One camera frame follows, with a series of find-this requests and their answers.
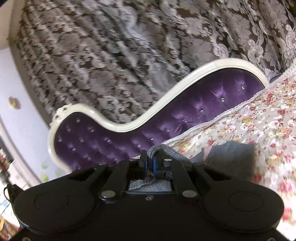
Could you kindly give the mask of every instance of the beige wall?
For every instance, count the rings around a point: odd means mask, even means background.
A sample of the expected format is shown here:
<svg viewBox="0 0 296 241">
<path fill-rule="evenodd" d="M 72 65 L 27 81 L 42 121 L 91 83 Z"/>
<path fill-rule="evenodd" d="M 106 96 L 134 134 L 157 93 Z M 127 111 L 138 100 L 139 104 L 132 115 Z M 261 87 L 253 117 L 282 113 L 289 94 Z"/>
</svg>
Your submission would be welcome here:
<svg viewBox="0 0 296 241">
<path fill-rule="evenodd" d="M 8 47 L 8 33 L 14 0 L 8 0 L 0 8 L 0 50 Z"/>
</svg>

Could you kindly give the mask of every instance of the tufted sofa backrest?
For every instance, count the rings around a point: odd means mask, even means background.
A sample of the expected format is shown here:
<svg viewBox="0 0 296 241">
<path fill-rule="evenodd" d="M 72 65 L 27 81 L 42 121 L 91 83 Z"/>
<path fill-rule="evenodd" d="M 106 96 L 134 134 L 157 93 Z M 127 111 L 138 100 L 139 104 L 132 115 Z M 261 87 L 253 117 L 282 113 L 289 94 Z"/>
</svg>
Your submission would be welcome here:
<svg viewBox="0 0 296 241">
<path fill-rule="evenodd" d="M 102 162 L 116 165 L 214 119 L 263 88 L 261 81 L 246 70 L 218 70 L 194 83 L 145 124 L 129 132 L 113 132 L 83 113 L 72 113 L 60 124 L 54 149 L 72 171 Z"/>
</svg>

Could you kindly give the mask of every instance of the white molding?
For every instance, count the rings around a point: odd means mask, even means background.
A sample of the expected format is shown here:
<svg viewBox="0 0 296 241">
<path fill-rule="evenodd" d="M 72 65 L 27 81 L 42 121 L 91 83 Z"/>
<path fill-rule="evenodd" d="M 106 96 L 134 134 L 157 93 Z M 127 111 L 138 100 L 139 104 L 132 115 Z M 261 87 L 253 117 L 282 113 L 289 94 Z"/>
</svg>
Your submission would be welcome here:
<svg viewBox="0 0 296 241">
<path fill-rule="evenodd" d="M 66 172 L 71 173 L 71 169 L 62 162 L 59 157 L 55 153 L 54 149 L 54 137 L 59 125 L 64 121 L 64 119 L 74 112 L 81 112 L 89 117 L 93 118 L 99 125 L 102 127 L 114 131 L 114 132 L 128 132 L 132 131 L 144 123 L 146 123 L 150 118 L 152 118 L 156 113 L 158 113 L 163 107 L 165 107 L 171 100 L 173 100 L 176 96 L 178 96 L 181 92 L 187 89 L 189 86 L 193 85 L 206 75 L 209 75 L 217 70 L 225 69 L 225 68 L 237 68 L 244 69 L 254 74 L 266 87 L 269 85 L 269 82 L 266 76 L 262 73 L 262 71 L 257 68 L 252 63 L 236 58 L 224 58 L 218 59 L 213 62 L 210 62 L 202 67 L 199 67 L 195 71 L 191 72 L 188 76 L 182 79 L 179 83 L 177 83 L 173 88 L 171 88 L 160 100 L 158 100 L 149 110 L 147 110 L 144 114 L 142 114 L 136 120 L 126 123 L 126 124 L 118 124 L 109 119 L 107 119 L 104 115 L 102 115 L 99 111 L 94 108 L 85 105 L 85 104 L 75 104 L 75 105 L 65 105 L 59 108 L 52 119 L 52 123 L 50 124 L 51 128 L 49 130 L 48 136 L 48 151 L 52 158 L 52 160 L 64 169 Z"/>
<path fill-rule="evenodd" d="M 19 175 L 26 182 L 29 181 L 30 186 L 36 186 L 41 184 L 42 182 L 40 181 L 40 179 L 33 173 L 33 171 L 30 169 L 26 161 L 23 159 L 23 157 L 19 153 L 18 149 L 15 147 L 13 141 L 11 140 L 9 134 L 7 133 L 6 128 L 4 127 L 4 124 L 1 118 L 0 118 L 0 136 L 6 148 L 12 155 L 12 158 L 14 159 L 11 165 L 13 165 L 13 167 L 18 171 Z"/>
</svg>

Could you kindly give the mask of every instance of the curtain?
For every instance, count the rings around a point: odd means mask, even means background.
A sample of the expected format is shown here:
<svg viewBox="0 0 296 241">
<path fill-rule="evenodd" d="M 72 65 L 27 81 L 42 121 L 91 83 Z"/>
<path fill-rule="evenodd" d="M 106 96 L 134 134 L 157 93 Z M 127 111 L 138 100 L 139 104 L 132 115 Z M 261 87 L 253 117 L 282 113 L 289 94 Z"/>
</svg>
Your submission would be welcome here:
<svg viewBox="0 0 296 241">
<path fill-rule="evenodd" d="M 194 69 L 250 61 L 271 79 L 296 57 L 292 0 L 28 0 L 17 41 L 48 113 L 85 103 L 130 122 Z"/>
</svg>

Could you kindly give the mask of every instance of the floral blanket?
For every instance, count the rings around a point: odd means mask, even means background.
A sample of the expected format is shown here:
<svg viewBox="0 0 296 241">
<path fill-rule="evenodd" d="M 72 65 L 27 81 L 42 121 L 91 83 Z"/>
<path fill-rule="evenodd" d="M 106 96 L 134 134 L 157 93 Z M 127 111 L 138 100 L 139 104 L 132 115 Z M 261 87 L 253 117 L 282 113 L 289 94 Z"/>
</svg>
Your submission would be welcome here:
<svg viewBox="0 0 296 241">
<path fill-rule="evenodd" d="M 253 182 L 277 192 L 284 215 L 277 227 L 296 238 L 296 74 L 280 77 L 251 100 L 165 144 L 191 158 L 203 147 L 234 140 L 255 143 Z"/>
</svg>

